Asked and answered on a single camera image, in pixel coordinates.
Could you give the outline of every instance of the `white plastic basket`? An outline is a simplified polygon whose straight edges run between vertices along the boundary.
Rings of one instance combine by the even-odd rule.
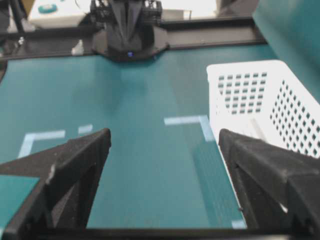
[[[320,105],[279,60],[207,67],[210,125],[315,158],[320,157]]]

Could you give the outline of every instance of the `white tape marking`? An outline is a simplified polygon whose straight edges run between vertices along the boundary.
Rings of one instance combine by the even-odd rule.
[[[207,115],[167,117],[164,119],[164,124],[167,126],[183,124],[200,124],[205,141],[212,142],[215,140]]]
[[[24,135],[18,158],[23,158],[31,153],[34,141],[63,139],[65,136],[65,130],[26,133]]]
[[[90,133],[93,128],[94,128],[94,126],[93,126],[92,124],[80,126],[80,127],[78,128],[78,134],[87,134],[87,133]]]
[[[246,225],[245,221],[243,221],[242,219],[233,220],[231,222],[231,224],[232,224],[232,228],[233,229],[246,229],[247,228],[247,225]]]

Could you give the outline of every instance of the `teal mat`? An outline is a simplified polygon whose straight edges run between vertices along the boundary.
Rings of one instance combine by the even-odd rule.
[[[36,177],[0,175],[0,239],[5,227],[37,182]]]
[[[0,162],[28,153],[23,142],[35,153],[78,137],[81,126],[81,134],[108,127],[112,148],[88,227],[243,227],[216,143],[199,123],[165,118],[206,119],[208,65],[274,58],[256,45],[168,51],[136,63],[11,61],[0,85]]]

